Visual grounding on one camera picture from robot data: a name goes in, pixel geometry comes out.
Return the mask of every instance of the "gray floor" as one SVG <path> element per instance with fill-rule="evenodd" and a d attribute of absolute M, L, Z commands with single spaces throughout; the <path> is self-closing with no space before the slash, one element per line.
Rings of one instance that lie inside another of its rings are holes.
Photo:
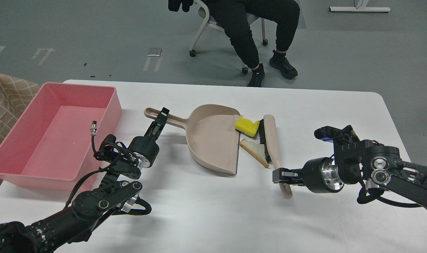
<path fill-rule="evenodd" d="M 412 162 L 427 165 L 427 0 L 372 0 L 368 5 L 390 7 L 390 13 L 328 11 L 329 6 L 352 6 L 352 0 L 299 3 L 302 18 L 288 53 L 299 71 L 295 80 L 268 67 L 276 25 L 267 22 L 270 42 L 264 47 L 260 24 L 252 24 L 265 64 L 264 86 L 379 93 Z M 0 46 L 5 46 L 0 73 L 38 83 L 93 79 L 245 86 L 250 75 L 241 74 L 241 62 L 221 32 L 207 28 L 197 56 L 189 56 L 201 23 L 198 7 L 173 13 L 166 5 L 144 0 L 0 1 Z M 156 72 L 158 58 L 144 71 L 152 47 L 162 48 Z M 32 59 L 38 48 L 55 51 L 39 65 L 45 50 Z M 339 114 L 331 112 L 331 117 Z"/>

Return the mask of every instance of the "plaid fabric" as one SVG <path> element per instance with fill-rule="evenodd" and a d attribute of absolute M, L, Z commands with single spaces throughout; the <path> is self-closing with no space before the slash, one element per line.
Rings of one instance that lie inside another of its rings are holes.
<path fill-rule="evenodd" d="M 39 88 L 34 82 L 0 74 L 0 145 Z"/>

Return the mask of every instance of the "person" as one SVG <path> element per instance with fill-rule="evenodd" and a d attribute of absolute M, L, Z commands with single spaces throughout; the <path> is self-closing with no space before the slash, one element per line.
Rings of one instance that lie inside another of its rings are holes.
<path fill-rule="evenodd" d="M 286 52 L 292 44 L 298 27 L 299 5 L 294 0 L 202 0 L 210 15 L 224 29 L 237 55 L 253 74 L 248 86 L 260 87 L 265 78 L 263 64 L 252 38 L 246 13 L 275 21 L 276 49 L 273 50 L 270 66 L 278 69 L 282 76 L 293 79 L 297 70 L 289 63 Z M 193 0 L 168 0 L 168 9 L 178 11 L 182 5 L 187 12 Z"/>

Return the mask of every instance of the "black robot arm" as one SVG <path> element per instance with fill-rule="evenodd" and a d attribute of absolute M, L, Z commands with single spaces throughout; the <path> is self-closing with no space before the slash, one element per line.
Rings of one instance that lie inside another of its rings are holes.
<path fill-rule="evenodd" d="M 108 135 L 98 151 L 94 147 L 96 122 L 92 124 L 92 146 L 97 160 L 109 165 L 85 175 L 75 185 L 65 208 L 24 226 L 18 221 L 0 224 L 0 253 L 51 253 L 65 243 L 87 241 L 94 229 L 111 215 L 146 215 L 151 206 L 139 198 L 142 184 L 138 181 L 118 181 L 120 175 L 136 180 L 141 169 L 150 167 L 158 152 L 156 140 L 164 128 L 170 111 L 163 108 L 144 136 L 135 137 L 128 147 Z M 98 188 L 77 195 L 79 187 L 90 176 L 106 172 Z M 144 209 L 133 209 L 138 204 Z"/>
<path fill-rule="evenodd" d="M 380 200 L 399 207 L 427 209 L 426 166 L 403 161 L 396 147 L 361 141 L 350 125 L 343 129 L 325 126 L 317 129 L 314 136 L 333 143 L 334 159 L 331 156 L 309 160 L 301 169 L 278 168 L 273 171 L 274 183 L 306 186 L 315 193 L 337 193 L 344 184 L 360 183 L 358 203 Z M 381 197 L 387 190 L 415 203 Z"/>

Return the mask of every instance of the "pink tray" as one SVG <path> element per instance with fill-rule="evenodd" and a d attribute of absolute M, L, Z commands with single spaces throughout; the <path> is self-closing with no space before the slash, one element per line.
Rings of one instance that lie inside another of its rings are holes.
<path fill-rule="evenodd" d="M 45 83 L 0 146 L 0 178 L 26 187 L 71 190 L 101 165 L 91 149 L 114 133 L 121 116 L 115 87 Z M 89 190 L 95 176 L 81 187 Z"/>

